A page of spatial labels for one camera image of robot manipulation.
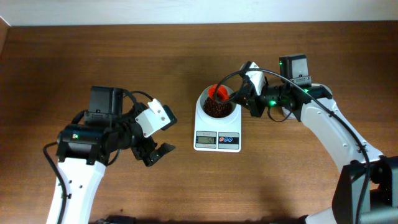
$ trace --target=wooden table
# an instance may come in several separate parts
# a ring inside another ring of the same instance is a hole
[[[302,123],[245,110],[240,153],[192,146],[204,88],[247,60],[278,72],[279,56],[296,53],[307,55],[313,81],[332,89],[351,124],[385,155],[398,155],[396,21],[11,27],[0,60],[0,220],[46,221],[55,175],[42,147],[88,107],[92,85],[144,90],[178,124],[155,134],[177,149],[154,167],[126,150],[107,168],[91,221],[272,220],[329,207],[339,173]]]

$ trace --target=white backdrop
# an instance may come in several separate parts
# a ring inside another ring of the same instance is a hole
[[[398,20],[398,0],[0,0],[12,26]]]

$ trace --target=green led indicator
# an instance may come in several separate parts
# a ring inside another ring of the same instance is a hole
[[[271,101],[269,102],[269,106],[275,106],[275,105],[276,105],[276,101],[271,100]]]

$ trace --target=kitchen scale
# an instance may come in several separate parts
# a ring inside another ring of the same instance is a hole
[[[233,90],[222,85],[228,94]],[[209,97],[206,88],[197,101],[195,112],[195,134],[193,148],[198,151],[239,152],[241,150],[242,109],[232,103],[232,112],[224,118],[214,118],[205,113],[203,105]]]

